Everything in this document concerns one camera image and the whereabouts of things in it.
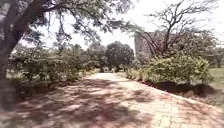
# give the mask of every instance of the tree trunk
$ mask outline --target tree trunk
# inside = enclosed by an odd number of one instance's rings
[[[0,56],[0,80],[6,79],[8,58]]]
[[[12,40],[0,41],[0,111],[11,110],[14,106],[15,89],[6,80],[9,56],[14,47],[9,47]]]

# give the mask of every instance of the bush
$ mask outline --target bush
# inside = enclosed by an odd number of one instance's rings
[[[165,59],[152,59],[146,74],[153,82],[190,83],[193,80],[201,80],[202,83],[207,83],[208,69],[208,61],[201,57],[176,55]]]

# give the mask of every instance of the lawn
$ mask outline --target lawn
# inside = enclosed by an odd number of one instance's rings
[[[214,79],[210,85],[224,91],[224,68],[211,68],[209,72]]]

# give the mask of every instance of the paved walkway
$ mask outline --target paved walkway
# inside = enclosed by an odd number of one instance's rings
[[[110,73],[0,114],[0,128],[224,128],[223,114],[215,107]]]

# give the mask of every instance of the tree canopy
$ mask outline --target tree canopy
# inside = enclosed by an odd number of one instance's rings
[[[72,15],[75,33],[85,35],[87,40],[99,40],[94,28],[107,32],[118,28],[123,22],[112,17],[125,13],[130,0],[1,0],[0,1],[0,78],[5,78],[8,57],[22,38],[38,40],[38,26],[50,25],[54,14],[64,31],[64,17]]]
[[[120,65],[125,68],[132,63],[134,60],[134,51],[130,46],[116,41],[107,46],[106,57],[109,67],[116,67],[119,70]]]

